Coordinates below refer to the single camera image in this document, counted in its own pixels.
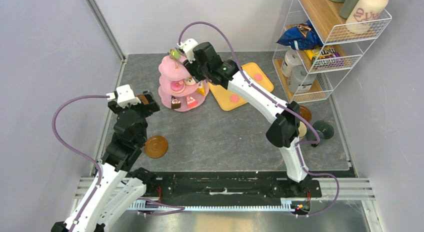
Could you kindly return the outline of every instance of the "floor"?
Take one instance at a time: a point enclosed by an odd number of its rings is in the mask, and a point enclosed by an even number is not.
[[[219,53],[227,59],[229,52]],[[273,52],[236,53],[242,64],[254,62],[274,84],[275,96],[287,100],[272,63]],[[279,150],[265,137],[269,128],[266,119],[250,104],[231,111],[223,111],[212,93],[204,104],[188,112],[177,112],[164,107],[158,87],[158,66],[165,54],[131,54],[125,66],[121,85],[132,84],[136,93],[150,90],[161,110],[147,118],[149,137],[164,136],[168,152],[159,159],[144,153],[133,169],[150,171],[285,171]],[[348,163],[342,139],[330,102],[321,100],[303,103],[312,112],[312,123],[325,120],[334,127],[334,137],[324,140],[316,148],[302,145],[306,165],[312,171],[347,170]],[[112,118],[106,145],[113,134],[116,117]]]
[[[312,201],[312,211],[329,202]],[[167,216],[148,217],[127,210],[111,232],[369,232],[361,201],[338,201],[320,216],[295,218],[288,212],[198,212],[185,211]]]

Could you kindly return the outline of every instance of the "brown plate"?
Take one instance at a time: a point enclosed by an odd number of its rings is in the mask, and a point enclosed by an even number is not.
[[[312,120],[311,111],[303,105],[300,106],[300,116],[302,116],[302,118],[304,118],[307,122],[311,122]]]
[[[160,135],[150,137],[144,146],[144,152],[152,159],[158,159],[164,156],[167,151],[168,141]]]

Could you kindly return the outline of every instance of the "gray table surface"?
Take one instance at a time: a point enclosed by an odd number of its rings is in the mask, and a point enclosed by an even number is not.
[[[222,59],[229,52],[219,53]],[[254,62],[274,84],[272,93],[287,100],[272,63],[273,52],[238,52],[242,64]],[[168,109],[158,94],[158,66],[165,54],[131,54],[125,66],[121,85],[132,84],[135,93],[150,90],[160,111],[147,118],[149,137],[164,136],[169,143],[167,153],[152,159],[142,153],[133,169],[143,167],[158,171],[285,171],[286,165],[278,148],[265,136],[270,124],[250,104],[231,111],[222,110],[212,93],[205,102],[188,112]],[[340,133],[328,100],[302,105],[312,112],[312,123],[325,120],[334,127],[334,137],[313,148],[302,145],[306,165],[310,170],[347,170],[348,163]],[[116,117],[112,117],[106,145],[113,134]]]

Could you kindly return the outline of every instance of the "white wall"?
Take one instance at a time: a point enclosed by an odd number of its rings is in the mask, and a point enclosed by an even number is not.
[[[0,11],[0,231],[47,232],[91,168],[56,140],[53,113],[110,92],[120,63],[85,0],[0,0]],[[77,102],[58,131],[92,156],[106,112],[105,100]]]
[[[206,21],[220,28],[236,51],[272,51],[292,0],[96,0],[125,54],[165,53],[181,30]],[[195,25],[183,37],[229,51],[213,28]]]
[[[424,231],[423,4],[390,0],[393,21],[334,92],[388,232]]]

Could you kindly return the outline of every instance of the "yellow tray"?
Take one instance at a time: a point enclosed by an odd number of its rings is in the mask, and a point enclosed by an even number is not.
[[[271,83],[270,79],[264,74],[261,68],[256,63],[247,63],[241,66],[244,71],[252,78],[255,79],[256,74],[260,74],[262,76],[262,80],[256,81],[260,86],[262,86],[265,90],[271,92],[274,90],[274,85]],[[231,96],[238,96],[237,94],[224,89],[220,85],[213,85],[209,83],[209,89],[212,92],[213,96],[215,96],[216,101],[218,102],[221,109],[224,111],[234,110],[235,108],[242,106],[247,103],[247,101],[239,96],[238,102],[231,102]]]

